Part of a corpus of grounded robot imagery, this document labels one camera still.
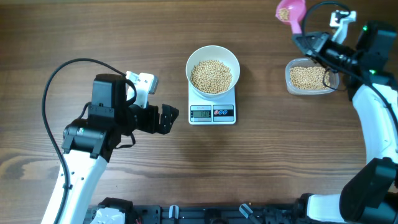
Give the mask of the pink plastic measuring scoop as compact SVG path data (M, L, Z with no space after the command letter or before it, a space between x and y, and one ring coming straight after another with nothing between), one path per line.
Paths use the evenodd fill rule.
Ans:
M276 18L289 25L293 34L302 34L300 22L307 11L305 0L281 0L275 12Z

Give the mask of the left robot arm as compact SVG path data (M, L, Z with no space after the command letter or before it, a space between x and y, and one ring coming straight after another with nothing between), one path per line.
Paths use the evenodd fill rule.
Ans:
M158 79L148 73L127 72L126 76L99 74L93 81L91 103L63 132L63 159L43 223L82 223L97 183L122 136L134 130L167 134L178 117L169 105L148 104Z

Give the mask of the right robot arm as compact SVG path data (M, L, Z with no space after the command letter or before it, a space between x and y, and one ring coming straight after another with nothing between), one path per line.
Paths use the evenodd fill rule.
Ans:
M396 29L369 21L355 49L327 32L296 29L297 47L320 65L344 73L349 100L359 116L366 146L366 165L339 194L304 194L298 216L318 223L397 223L397 81L385 72Z

